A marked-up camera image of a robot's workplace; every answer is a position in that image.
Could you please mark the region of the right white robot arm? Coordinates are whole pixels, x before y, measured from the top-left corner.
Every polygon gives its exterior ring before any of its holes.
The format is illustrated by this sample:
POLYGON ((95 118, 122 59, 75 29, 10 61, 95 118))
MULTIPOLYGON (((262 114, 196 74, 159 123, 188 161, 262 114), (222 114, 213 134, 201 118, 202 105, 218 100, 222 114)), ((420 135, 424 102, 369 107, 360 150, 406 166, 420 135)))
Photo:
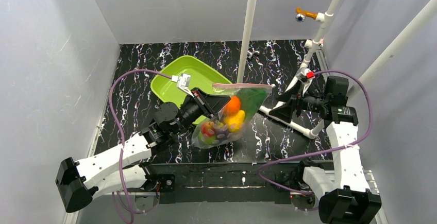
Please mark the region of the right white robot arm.
POLYGON ((269 114, 289 122, 302 111, 318 113, 321 127, 330 136, 333 156, 333 176, 322 164, 311 160, 311 155, 296 156, 297 167, 287 175, 276 178, 273 185, 295 192, 318 211, 323 223, 370 223, 379 212, 382 202, 372 192, 360 159, 358 116, 348 103, 349 81, 340 76, 329 76, 321 93, 310 91, 311 72, 295 76, 291 87, 278 100, 281 105, 269 114))

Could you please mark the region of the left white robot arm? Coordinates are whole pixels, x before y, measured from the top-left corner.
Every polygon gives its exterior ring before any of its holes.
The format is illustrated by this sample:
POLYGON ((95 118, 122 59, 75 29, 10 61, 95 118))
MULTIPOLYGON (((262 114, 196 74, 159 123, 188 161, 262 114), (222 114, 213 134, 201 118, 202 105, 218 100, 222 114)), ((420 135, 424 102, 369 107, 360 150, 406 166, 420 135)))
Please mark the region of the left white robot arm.
POLYGON ((77 161, 71 157, 61 161, 55 184, 65 211, 79 211, 95 198, 118 191, 123 185, 141 188, 148 180, 156 180, 148 169, 134 163, 170 147, 199 117, 216 117, 230 100, 227 95, 207 94, 193 88, 180 106, 173 102, 161 104, 149 126, 124 144, 77 161))

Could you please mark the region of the clear zip top bag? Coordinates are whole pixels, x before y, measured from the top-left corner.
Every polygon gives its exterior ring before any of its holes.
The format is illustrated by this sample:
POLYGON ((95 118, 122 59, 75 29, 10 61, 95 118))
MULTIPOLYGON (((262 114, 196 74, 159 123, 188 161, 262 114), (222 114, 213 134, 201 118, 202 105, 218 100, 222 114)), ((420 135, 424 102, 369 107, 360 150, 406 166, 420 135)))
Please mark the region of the clear zip top bag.
POLYGON ((252 118, 271 94, 273 84, 213 83, 215 95, 229 97, 230 101, 212 118, 200 122, 191 137, 192 144, 209 149, 241 138, 252 118))

